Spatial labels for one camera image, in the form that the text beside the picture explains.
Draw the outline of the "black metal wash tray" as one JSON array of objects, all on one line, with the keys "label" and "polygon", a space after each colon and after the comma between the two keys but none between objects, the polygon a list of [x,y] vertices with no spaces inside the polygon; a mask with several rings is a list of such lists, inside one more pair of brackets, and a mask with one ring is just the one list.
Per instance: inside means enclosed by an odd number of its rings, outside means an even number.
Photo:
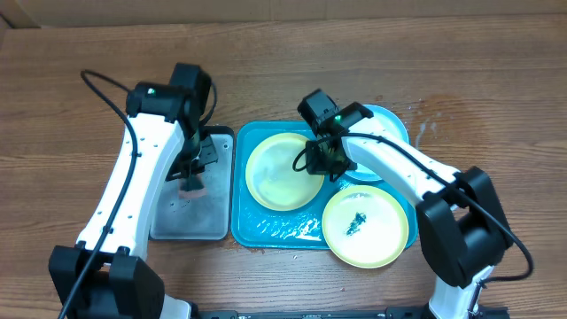
[{"label": "black metal wash tray", "polygon": [[218,161],[206,165],[202,173],[207,194],[201,198],[179,198],[179,180],[164,183],[150,227],[151,240],[221,240],[226,237],[231,210],[234,131],[225,126],[208,129]]}]

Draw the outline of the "teal plastic serving tray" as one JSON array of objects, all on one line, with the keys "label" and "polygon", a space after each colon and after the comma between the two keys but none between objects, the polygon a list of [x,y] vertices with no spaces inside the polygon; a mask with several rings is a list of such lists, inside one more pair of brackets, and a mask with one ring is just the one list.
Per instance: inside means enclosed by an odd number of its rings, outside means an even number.
[{"label": "teal plastic serving tray", "polygon": [[317,196],[298,210],[278,212],[259,204],[245,182],[245,167],[253,149],[264,139],[291,131],[314,137],[301,121],[252,121],[237,134],[231,208],[231,233],[240,244],[253,248],[322,249],[327,246],[322,234],[322,212],[338,191],[362,181],[342,175],[336,182],[325,180]]}]

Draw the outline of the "pink green scrub sponge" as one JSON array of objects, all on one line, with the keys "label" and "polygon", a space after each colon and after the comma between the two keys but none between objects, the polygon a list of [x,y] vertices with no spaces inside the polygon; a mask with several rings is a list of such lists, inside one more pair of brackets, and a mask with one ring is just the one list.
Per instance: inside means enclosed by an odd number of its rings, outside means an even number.
[{"label": "pink green scrub sponge", "polygon": [[201,198],[201,197],[204,197],[207,194],[206,187],[203,190],[193,189],[192,191],[184,191],[183,190],[184,182],[185,182],[185,178],[182,178],[178,181],[178,186],[179,186],[178,196],[179,196],[179,198],[184,198],[184,199]]}]

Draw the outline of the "yellow plate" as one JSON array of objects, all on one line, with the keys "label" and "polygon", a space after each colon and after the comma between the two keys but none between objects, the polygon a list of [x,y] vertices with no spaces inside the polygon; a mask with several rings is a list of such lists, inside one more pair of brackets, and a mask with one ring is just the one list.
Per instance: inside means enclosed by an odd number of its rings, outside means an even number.
[{"label": "yellow plate", "polygon": [[336,193],[322,214],[322,233],[331,251],[356,268],[394,262],[408,242],[408,218],[388,192],[359,185]]},{"label": "yellow plate", "polygon": [[245,167],[245,182],[262,206],[279,212],[309,203],[323,185],[322,175],[296,172],[293,161],[304,150],[308,138],[298,133],[280,133],[254,148]]}]

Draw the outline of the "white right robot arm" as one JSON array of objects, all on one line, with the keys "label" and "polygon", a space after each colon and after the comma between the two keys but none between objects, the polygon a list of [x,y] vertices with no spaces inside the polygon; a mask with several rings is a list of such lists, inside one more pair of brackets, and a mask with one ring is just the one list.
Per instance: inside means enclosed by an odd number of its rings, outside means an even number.
[{"label": "white right robot arm", "polygon": [[375,119],[335,115],[311,128],[311,136],[288,123],[255,131],[237,152],[235,239],[315,241],[347,264],[382,268],[419,237],[434,293],[422,307],[388,309],[390,317],[508,316],[478,304],[512,244],[484,171],[431,159]]}]

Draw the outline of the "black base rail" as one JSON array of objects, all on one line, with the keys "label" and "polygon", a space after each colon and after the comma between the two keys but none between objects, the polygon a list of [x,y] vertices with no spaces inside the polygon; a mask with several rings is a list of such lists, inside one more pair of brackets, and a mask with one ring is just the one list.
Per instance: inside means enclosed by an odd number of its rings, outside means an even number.
[{"label": "black base rail", "polygon": [[350,310],[330,312],[258,312],[238,313],[235,310],[199,310],[197,319],[425,319],[434,318],[427,306],[388,307],[384,310]]}]

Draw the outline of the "brown cardboard backboard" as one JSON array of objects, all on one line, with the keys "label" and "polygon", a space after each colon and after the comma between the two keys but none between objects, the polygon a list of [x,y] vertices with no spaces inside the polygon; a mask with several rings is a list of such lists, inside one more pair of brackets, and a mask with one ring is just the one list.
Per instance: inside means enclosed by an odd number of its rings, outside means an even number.
[{"label": "brown cardboard backboard", "polygon": [[20,28],[565,12],[566,0],[1,0]]}]

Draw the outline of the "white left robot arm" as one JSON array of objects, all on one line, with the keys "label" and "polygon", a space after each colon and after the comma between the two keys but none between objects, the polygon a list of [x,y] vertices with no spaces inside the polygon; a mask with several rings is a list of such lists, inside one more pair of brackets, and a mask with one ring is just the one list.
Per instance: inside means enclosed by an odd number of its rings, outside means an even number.
[{"label": "white left robot arm", "polygon": [[97,209],[74,246],[57,245],[49,272],[62,318],[189,318],[194,307],[168,296],[147,264],[151,223],[165,183],[191,178],[208,164],[210,81],[140,82],[127,106],[109,106],[125,125],[119,156]]}]

